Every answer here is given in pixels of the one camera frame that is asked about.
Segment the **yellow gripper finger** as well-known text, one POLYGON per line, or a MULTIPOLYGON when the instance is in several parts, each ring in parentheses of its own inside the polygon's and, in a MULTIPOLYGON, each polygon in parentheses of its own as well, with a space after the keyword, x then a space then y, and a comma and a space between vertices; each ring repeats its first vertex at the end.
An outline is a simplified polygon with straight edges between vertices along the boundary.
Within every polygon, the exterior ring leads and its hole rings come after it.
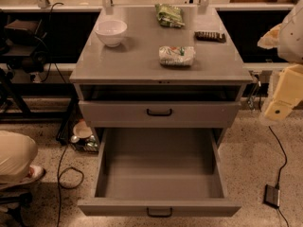
POLYGON ((294 64, 278 74, 278 81, 264 117, 272 121, 285 119, 303 100, 303 66, 294 64))

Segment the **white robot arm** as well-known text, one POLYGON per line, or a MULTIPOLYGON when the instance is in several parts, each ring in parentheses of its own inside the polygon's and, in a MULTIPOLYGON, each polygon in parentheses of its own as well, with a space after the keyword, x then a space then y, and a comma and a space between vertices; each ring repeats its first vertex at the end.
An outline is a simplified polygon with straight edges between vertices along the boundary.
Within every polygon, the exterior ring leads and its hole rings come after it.
POLYGON ((290 64, 270 78, 259 120, 271 126, 285 119, 303 100, 303 0, 297 0, 282 23, 258 40, 258 47, 276 48, 278 56, 290 64))

